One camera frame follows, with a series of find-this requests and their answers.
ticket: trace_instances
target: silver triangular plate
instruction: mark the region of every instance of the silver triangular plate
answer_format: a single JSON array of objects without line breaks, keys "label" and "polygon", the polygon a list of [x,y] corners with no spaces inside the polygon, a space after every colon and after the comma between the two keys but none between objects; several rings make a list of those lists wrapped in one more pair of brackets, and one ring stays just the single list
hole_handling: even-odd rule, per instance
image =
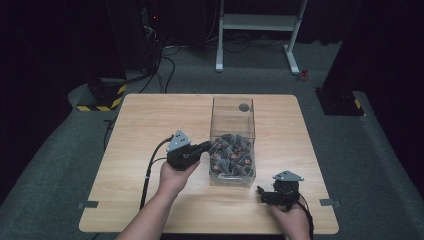
[{"label": "silver triangular plate", "polygon": [[305,180],[303,177],[298,176],[289,170],[285,170],[273,177],[276,180],[283,181],[283,182],[297,182],[297,181],[303,181]]},{"label": "silver triangular plate", "polygon": [[178,129],[168,147],[166,148],[166,152],[172,152],[189,144],[190,139],[183,133],[183,131],[181,131],[181,129]]}]

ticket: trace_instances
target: gray carpet floor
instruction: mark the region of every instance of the gray carpet floor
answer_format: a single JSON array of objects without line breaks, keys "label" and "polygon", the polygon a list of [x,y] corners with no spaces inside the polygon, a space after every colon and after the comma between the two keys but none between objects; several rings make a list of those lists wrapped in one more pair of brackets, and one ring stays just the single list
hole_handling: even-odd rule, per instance
[{"label": "gray carpet floor", "polygon": [[[314,89],[321,87],[340,44],[296,44],[294,54],[309,80],[290,73],[279,42],[255,42],[240,53],[224,52],[224,71],[215,72],[215,49],[167,48],[176,65],[168,93],[292,94],[298,98],[335,208],[340,231],[315,239],[424,239],[424,205],[379,125],[367,97],[355,92],[366,116],[326,116]],[[227,44],[231,51],[243,46]],[[166,80],[172,65],[162,60]],[[128,85],[138,93],[147,80]],[[86,86],[69,94],[75,106]],[[159,93],[158,79],[144,93]],[[80,112],[69,117],[39,149],[0,208],[0,239],[92,239],[78,228],[104,152],[107,123],[119,113]],[[113,239],[102,233],[97,239]],[[281,239],[281,236],[169,235],[163,239]]]}]

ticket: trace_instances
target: wooden table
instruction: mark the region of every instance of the wooden table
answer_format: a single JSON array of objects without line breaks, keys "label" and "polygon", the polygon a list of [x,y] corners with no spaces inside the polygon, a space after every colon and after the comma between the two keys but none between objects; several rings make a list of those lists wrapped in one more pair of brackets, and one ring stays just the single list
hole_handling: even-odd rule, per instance
[{"label": "wooden table", "polygon": [[[137,214],[148,162],[156,146],[181,129],[192,144],[209,140],[213,96],[253,99],[256,179],[250,188],[209,184],[209,155],[174,202],[164,232],[280,234],[256,186],[272,191],[274,176],[290,170],[305,178],[300,192],[314,217],[316,234],[334,234],[338,223],[309,138],[292,95],[129,94],[125,97],[80,221],[84,232],[120,232]],[[156,157],[166,157],[165,144]],[[148,201],[158,187],[161,162],[152,168]]]}]

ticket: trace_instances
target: transparent box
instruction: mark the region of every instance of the transparent box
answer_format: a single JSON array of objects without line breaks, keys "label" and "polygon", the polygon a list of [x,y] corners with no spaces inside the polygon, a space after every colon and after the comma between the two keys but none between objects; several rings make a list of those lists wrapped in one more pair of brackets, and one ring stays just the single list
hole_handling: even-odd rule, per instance
[{"label": "transparent box", "polygon": [[210,184],[250,187],[256,177],[253,99],[214,97],[210,138]]}]

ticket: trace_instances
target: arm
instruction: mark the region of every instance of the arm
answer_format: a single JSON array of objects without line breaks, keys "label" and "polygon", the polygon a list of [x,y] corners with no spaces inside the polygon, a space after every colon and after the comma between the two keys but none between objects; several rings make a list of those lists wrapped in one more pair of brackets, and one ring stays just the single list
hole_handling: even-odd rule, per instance
[{"label": "arm", "polygon": [[276,205],[268,205],[281,231],[290,240],[310,240],[309,223],[304,210],[298,205],[293,204],[287,212],[281,211]]},{"label": "arm", "polygon": [[160,239],[174,200],[184,189],[188,177],[197,168],[196,162],[185,171],[175,171],[165,162],[160,172],[156,194],[147,202],[117,239]]}]

